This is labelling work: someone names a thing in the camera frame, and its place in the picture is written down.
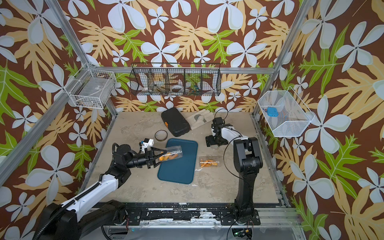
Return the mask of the round brown cookie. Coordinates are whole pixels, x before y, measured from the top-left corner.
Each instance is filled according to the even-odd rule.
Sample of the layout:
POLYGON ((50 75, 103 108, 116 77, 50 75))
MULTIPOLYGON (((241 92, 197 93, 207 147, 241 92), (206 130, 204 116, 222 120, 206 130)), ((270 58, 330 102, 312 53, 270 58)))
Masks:
POLYGON ((176 159, 179 155, 177 153, 170 155, 169 159, 173 160, 176 159))

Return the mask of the clear plastic cookie jar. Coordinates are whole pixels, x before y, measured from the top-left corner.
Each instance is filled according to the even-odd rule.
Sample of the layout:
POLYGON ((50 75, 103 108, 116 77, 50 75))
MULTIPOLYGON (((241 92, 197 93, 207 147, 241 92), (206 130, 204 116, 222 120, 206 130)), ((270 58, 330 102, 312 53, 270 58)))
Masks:
POLYGON ((181 146, 172 146, 160 150, 161 156, 158 158, 159 162, 179 159, 183 156, 181 146))

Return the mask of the orange fish-shaped cookie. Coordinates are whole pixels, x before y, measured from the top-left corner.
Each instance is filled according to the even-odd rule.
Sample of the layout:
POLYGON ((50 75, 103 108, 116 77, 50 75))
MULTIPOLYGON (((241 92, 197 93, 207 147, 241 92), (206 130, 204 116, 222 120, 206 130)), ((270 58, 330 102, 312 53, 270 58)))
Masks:
POLYGON ((164 155, 162 155, 161 157, 159 157, 159 161, 160 162, 164 162, 164 161, 170 160, 169 159, 170 155, 172 155, 172 154, 164 154, 164 155))

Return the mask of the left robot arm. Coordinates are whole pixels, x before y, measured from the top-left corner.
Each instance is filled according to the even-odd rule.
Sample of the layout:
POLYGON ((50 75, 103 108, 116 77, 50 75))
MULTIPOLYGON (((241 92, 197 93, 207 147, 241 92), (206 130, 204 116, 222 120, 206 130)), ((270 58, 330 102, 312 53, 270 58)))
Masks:
POLYGON ((79 240, 93 230, 112 222, 122 222, 126 216, 125 205, 112 200, 91 212, 100 200, 120 188, 131 176, 132 168, 160 165, 158 158, 167 154, 165 149, 145 149, 136 153, 130 145, 113 144, 112 162, 99 180, 77 196, 58 205, 46 207, 33 236, 34 240, 79 240))

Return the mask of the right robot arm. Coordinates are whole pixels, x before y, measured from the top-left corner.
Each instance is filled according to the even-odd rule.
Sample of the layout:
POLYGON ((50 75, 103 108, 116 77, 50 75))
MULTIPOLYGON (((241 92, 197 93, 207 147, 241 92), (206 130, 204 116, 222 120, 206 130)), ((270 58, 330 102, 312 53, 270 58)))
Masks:
POLYGON ((238 224, 255 222, 254 186, 263 167, 260 144, 256 137, 248 137, 227 124, 221 117, 214 118, 212 135, 206 137, 206 144, 211 146, 233 146, 234 167, 239 178, 239 189, 234 202, 233 213, 225 219, 233 219, 238 224))

